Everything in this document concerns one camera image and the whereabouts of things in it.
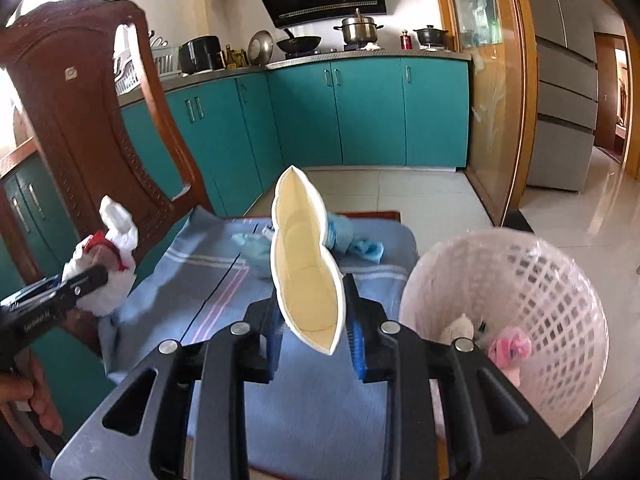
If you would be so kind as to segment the person's left hand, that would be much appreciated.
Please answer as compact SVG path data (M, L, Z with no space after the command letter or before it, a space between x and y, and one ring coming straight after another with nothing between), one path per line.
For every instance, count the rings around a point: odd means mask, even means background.
M32 378L18 377L14 374L2 374L0 378L1 411L6 422L12 428L17 439L28 448L34 442L10 411L11 402L27 402L38 415L40 425L52 434L62 434L63 422L47 385L44 368L38 356L28 350L28 366Z

